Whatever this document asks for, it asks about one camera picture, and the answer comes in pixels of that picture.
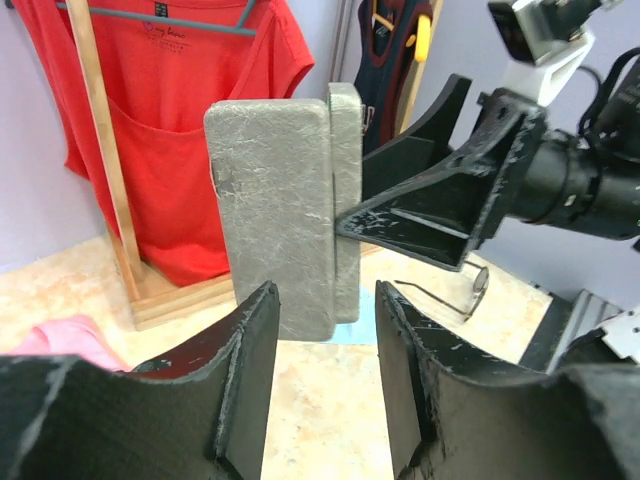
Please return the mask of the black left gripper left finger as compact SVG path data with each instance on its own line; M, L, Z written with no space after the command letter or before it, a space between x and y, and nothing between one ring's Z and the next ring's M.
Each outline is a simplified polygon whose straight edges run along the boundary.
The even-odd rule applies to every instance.
M5 479L257 479L279 330L276 285L130 372L1 360Z

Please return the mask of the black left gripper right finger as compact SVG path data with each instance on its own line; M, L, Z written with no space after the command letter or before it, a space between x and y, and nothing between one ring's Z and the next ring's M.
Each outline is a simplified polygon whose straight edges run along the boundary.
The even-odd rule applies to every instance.
M557 371L495 357L375 289L381 382L398 479L635 479L639 369L588 362Z

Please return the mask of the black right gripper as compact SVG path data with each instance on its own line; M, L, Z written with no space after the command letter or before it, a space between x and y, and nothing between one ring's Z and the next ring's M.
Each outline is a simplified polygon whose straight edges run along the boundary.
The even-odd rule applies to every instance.
M434 166L452 152L471 83L451 74L414 124L363 158L362 197L370 199L336 219L337 235L448 271L495 235L541 144L547 110L498 89L456 152L459 167Z

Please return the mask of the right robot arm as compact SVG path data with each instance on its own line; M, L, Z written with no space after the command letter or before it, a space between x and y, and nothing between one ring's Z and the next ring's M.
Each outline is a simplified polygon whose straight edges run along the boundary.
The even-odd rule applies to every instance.
M479 117L449 144L471 82L452 75L408 130L370 152L359 205L339 236L457 271L505 218L625 241L639 235L639 52L599 81L570 134L545 108L505 88L480 95Z

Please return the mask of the light blue cleaning cloth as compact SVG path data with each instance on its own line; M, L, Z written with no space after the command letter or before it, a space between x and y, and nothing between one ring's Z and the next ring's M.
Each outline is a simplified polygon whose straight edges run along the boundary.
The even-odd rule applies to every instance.
M327 344L376 345L375 295L365 287L360 288L359 317L354 323L337 324Z

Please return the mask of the wooden clothes rack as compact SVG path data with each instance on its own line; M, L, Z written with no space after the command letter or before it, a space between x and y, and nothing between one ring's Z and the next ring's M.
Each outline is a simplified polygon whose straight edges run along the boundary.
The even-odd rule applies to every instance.
M141 263L147 259L141 254L136 239L93 30L92 14L89 13L88 7L90 6L84 1L70 1L66 5L89 95L90 108L100 147L101 163L106 173L108 198L114 210L117 232L120 235L122 246L128 259L130 272L135 277L140 277L142 274ZM211 283L216 277L186 286L174 285L178 292L185 293L193 288L203 287Z

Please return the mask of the pink folded t-shirt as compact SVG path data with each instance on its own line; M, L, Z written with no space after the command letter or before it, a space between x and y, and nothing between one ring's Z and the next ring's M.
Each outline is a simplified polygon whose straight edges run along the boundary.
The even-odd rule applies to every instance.
M107 370L132 370L111 348L93 319L82 314L50 319L32 327L6 355L76 355Z

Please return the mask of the navy tank top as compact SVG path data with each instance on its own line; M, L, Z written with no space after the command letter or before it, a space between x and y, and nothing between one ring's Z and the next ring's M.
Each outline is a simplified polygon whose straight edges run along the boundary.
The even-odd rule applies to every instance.
M363 1L358 8L362 54L354 86L362 100L363 153L396 135L396 117L414 61L415 36L429 1Z

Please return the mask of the yellow hanger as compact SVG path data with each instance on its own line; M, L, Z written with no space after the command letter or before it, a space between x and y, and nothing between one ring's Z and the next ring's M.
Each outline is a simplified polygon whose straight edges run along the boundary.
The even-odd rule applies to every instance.
M372 22L378 22L387 30L393 31L394 26L378 13L372 15ZM428 15L420 15L417 21L416 33L407 40L407 47L414 47L414 60L418 63L426 62L432 36L432 19Z

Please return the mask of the grey-blue hanger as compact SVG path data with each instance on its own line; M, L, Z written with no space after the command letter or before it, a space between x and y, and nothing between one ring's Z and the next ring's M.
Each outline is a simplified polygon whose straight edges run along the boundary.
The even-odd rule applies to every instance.
M100 7L88 7L88 11L90 14L110 16L110 17L122 18L127 20L140 20L143 22L151 22L151 23L156 22L159 24L166 24L169 26L179 26L184 28L220 32L225 34L255 37L257 35L257 31L255 29L249 29L245 27L246 20L248 19L249 14L252 12L254 5L255 5L255 1L249 1L247 3L246 7L244 8L235 26L209 24L205 22L197 22L197 21L184 20L184 19L171 19L169 17L160 17L156 15L147 15L142 13L127 12L127 11L108 9L108 8L100 8Z

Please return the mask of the red t-shirt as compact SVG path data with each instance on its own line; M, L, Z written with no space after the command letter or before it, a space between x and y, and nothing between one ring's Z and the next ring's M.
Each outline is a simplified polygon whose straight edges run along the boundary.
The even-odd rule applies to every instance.
M102 1L98 7L235 26L245 1ZM178 286L229 270L204 114L215 102L290 97L313 67L283 1L256 2L255 37L96 15L111 120L141 254Z

